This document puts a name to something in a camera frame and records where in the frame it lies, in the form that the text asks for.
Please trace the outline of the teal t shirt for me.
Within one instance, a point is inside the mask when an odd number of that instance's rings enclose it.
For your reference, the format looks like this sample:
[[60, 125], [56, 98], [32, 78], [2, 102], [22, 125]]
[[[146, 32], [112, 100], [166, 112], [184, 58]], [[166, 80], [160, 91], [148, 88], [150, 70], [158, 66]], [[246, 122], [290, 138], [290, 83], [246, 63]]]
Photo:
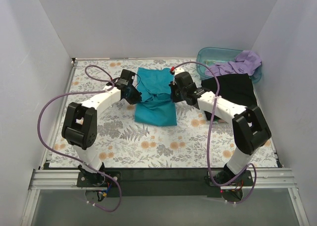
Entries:
[[136, 105], [135, 121], [153, 126], [176, 126], [176, 107], [171, 100], [169, 84], [173, 76], [168, 68], [162, 70], [138, 68], [137, 90], [141, 102]]

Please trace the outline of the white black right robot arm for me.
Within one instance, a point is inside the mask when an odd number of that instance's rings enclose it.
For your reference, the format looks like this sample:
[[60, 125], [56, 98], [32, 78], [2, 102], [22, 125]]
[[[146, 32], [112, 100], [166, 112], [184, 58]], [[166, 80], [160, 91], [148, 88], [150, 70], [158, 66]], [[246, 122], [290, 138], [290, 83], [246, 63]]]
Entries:
[[190, 106], [211, 113], [231, 124], [235, 142], [235, 152], [219, 173], [211, 176], [214, 185], [235, 185], [242, 179], [242, 173], [250, 166], [250, 161], [259, 147], [271, 138], [271, 131], [258, 106], [248, 108], [222, 98], [217, 93], [198, 88], [191, 75], [182, 68], [172, 68], [170, 73], [171, 99], [186, 102]]

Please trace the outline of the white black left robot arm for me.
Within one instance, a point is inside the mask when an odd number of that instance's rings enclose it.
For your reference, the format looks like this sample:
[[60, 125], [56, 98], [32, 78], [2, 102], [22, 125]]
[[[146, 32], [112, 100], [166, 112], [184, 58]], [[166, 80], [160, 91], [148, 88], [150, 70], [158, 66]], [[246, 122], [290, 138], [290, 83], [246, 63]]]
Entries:
[[94, 186], [105, 182], [105, 173], [96, 148], [98, 118], [109, 107], [125, 99], [129, 104], [140, 103], [141, 93], [133, 85], [136, 73], [122, 70], [114, 82], [108, 82], [101, 91], [93, 91], [93, 96], [81, 103], [68, 105], [61, 135], [73, 146], [81, 164], [81, 169], [89, 172], [88, 180]]

